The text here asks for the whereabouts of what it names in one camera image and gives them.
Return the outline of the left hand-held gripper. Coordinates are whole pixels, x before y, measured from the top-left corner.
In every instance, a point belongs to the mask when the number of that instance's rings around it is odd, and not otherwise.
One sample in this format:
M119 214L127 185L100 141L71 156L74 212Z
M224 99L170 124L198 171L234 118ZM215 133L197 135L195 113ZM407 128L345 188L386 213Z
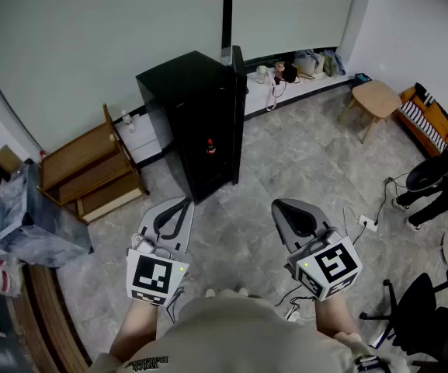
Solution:
M156 306L167 306L186 274L186 255L195 204L186 197L165 200L148 209L127 249L127 295ZM177 212L174 232L158 235Z

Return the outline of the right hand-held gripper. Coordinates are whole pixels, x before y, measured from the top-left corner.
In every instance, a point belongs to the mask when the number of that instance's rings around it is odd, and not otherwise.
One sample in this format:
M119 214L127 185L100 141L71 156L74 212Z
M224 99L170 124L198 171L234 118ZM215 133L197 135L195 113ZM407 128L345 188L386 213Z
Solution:
M271 211L281 242L292 253L287 268L314 298L324 301L355 283L363 265L350 237L330 228L308 242L319 225L324 228L326 223L329 228L319 207L297 199L275 199Z

